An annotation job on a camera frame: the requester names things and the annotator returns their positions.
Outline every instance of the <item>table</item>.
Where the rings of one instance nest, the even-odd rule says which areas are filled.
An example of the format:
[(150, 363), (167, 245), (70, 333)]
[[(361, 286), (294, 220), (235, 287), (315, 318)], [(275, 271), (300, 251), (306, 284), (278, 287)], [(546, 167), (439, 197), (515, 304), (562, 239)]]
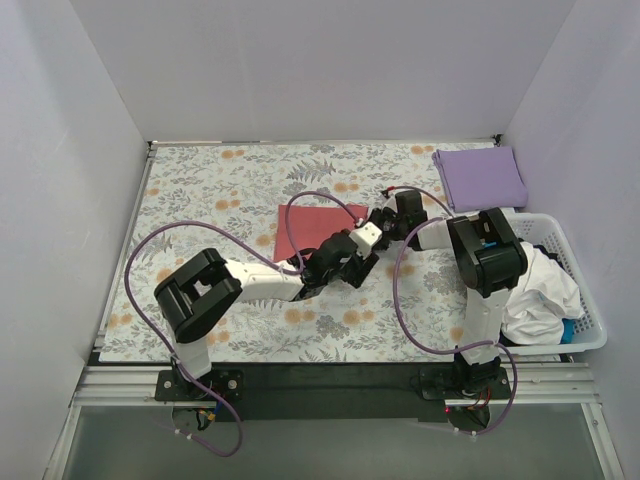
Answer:
[[(416, 185), (445, 200), (431, 159), (435, 149), (490, 148), (479, 143), (296, 144), (160, 147), (149, 170), (129, 251), (149, 232), (191, 219), (220, 226), (267, 256), (273, 254), (277, 207), (303, 190), (330, 192), (370, 208), (384, 202), (380, 190)], [(440, 207), (424, 197), (429, 217)], [(300, 205), (332, 206), (306, 197)], [(132, 288), (142, 308), (168, 333), (153, 289), (191, 256), (215, 247), (228, 259), (252, 257), (214, 232), (184, 227), (160, 235), (134, 263)], [(213, 362), (404, 362), (450, 361), (410, 344), (392, 310), (391, 276), (397, 248), (381, 259), (358, 290), (335, 282), (298, 303), (236, 304), (208, 334)], [(409, 328), (437, 349), (462, 336), (465, 289), (453, 255), (406, 254), (400, 295)], [(163, 362), (165, 347), (132, 309), (119, 279), (109, 306), (102, 362)]]

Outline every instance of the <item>purple cloth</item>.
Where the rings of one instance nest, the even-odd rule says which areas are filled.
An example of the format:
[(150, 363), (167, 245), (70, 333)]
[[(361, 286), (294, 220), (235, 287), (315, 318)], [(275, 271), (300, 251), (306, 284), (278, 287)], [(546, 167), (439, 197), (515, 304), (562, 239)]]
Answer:
[(456, 212), (527, 204), (527, 187), (522, 183), (511, 147), (436, 150), (433, 160), (449, 206)]

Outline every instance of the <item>glass panel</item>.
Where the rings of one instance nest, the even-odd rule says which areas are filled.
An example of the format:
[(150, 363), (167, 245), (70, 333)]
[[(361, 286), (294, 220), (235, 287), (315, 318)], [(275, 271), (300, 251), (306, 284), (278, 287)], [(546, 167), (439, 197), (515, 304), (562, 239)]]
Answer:
[[(64, 478), (603, 478), (580, 405), (514, 406), (475, 442), (413, 420), (245, 422), (244, 446), (226, 459), (158, 423), (172, 425), (170, 407), (84, 407)], [(229, 448), (236, 427), (203, 437)]]

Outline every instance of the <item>white wall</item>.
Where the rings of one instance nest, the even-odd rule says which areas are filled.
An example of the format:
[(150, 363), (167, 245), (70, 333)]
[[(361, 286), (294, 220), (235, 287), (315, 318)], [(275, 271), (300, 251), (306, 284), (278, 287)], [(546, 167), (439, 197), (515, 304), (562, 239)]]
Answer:
[(142, 137), (68, 0), (0, 2), (0, 477), (41, 478), (93, 343)]
[(72, 0), (147, 140), (504, 132), (575, 0)]
[(506, 134), (529, 209), (569, 237), (609, 340), (587, 355), (627, 478), (640, 478), (640, 4), (578, 0)]

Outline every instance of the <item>white laundry basket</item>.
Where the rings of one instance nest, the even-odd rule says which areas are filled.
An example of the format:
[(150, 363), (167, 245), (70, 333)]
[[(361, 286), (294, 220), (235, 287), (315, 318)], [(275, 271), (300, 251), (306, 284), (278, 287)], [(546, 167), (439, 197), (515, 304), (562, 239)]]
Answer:
[(582, 308), (586, 312), (575, 321), (570, 344), (509, 347), (509, 350), (518, 355), (550, 355), (584, 352), (602, 347), (607, 341), (607, 332), (576, 257), (558, 222), (553, 217), (540, 213), (514, 213), (505, 216), (517, 237), (533, 245), (544, 245), (550, 253), (558, 254), (564, 269), (580, 287)]

